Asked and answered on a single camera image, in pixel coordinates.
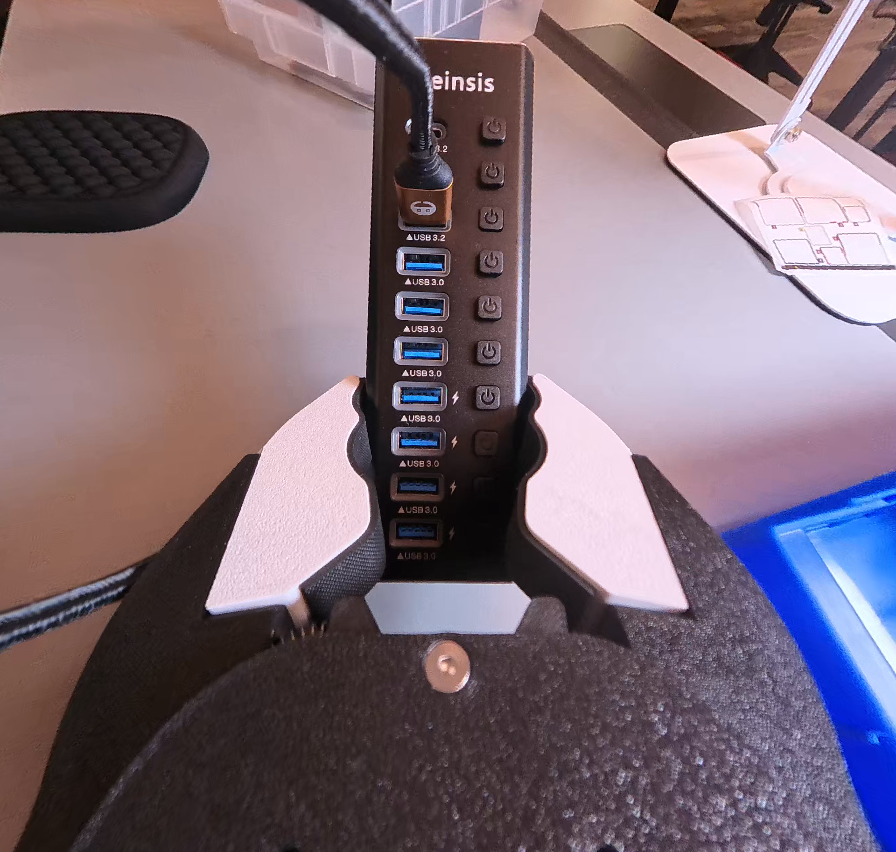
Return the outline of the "black usb hub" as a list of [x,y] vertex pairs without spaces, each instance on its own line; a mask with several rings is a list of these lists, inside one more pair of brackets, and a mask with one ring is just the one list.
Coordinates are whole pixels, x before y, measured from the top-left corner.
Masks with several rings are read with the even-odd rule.
[[520,42],[421,39],[454,174],[399,210],[409,97],[375,81],[364,405],[390,582],[505,580],[529,379],[534,62]]

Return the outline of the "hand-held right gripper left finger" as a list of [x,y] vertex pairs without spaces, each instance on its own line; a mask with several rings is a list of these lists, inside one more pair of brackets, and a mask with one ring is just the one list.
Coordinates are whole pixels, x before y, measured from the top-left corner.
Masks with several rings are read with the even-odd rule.
[[208,613],[285,606],[290,615],[323,615],[312,586],[382,534],[362,386],[361,377],[346,377],[265,443],[211,583]]

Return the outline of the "black mesh chair pad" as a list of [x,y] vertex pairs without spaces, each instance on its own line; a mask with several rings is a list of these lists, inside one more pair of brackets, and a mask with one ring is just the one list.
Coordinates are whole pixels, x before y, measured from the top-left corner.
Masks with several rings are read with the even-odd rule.
[[209,163],[168,116],[41,110],[1,116],[1,231],[138,230],[179,214]]

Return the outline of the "white stand with printed tags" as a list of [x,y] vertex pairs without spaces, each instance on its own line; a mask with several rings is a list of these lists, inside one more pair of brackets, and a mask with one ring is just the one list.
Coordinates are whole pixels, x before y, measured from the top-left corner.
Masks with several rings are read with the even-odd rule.
[[870,0],[849,0],[776,126],[678,141],[666,161],[833,315],[895,318],[894,191],[802,129]]

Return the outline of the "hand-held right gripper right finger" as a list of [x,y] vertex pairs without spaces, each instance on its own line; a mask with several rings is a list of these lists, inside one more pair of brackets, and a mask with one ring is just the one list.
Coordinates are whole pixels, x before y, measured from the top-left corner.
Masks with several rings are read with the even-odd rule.
[[556,599],[580,634],[600,634],[611,607],[686,613],[686,591],[633,453],[547,376],[532,376],[529,391],[521,589],[532,599]]

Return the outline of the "blue plastic bin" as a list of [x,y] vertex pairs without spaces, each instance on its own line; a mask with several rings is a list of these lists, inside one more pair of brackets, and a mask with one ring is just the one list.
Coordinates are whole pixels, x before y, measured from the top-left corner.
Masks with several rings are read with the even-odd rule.
[[722,534],[823,697],[883,850],[895,849],[895,474]]

